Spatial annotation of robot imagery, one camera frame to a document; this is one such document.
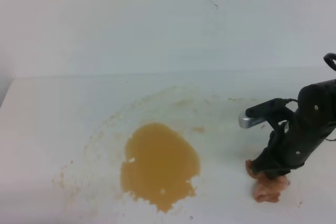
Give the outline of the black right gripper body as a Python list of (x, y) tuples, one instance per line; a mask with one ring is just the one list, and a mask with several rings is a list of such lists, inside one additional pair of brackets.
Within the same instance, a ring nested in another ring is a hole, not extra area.
[(334, 129), (333, 105), (299, 102), (291, 119), (273, 129), (267, 147), (251, 162), (252, 172), (275, 179), (302, 167)]

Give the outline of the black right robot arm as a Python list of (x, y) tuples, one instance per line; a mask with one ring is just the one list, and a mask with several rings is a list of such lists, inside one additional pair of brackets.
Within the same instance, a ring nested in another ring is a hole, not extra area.
[(254, 175), (269, 179), (302, 167), (315, 149), (335, 129), (335, 80), (302, 88), (290, 110), (289, 99), (272, 99), (246, 110), (246, 116), (267, 121), (273, 131), (268, 145), (251, 162)]

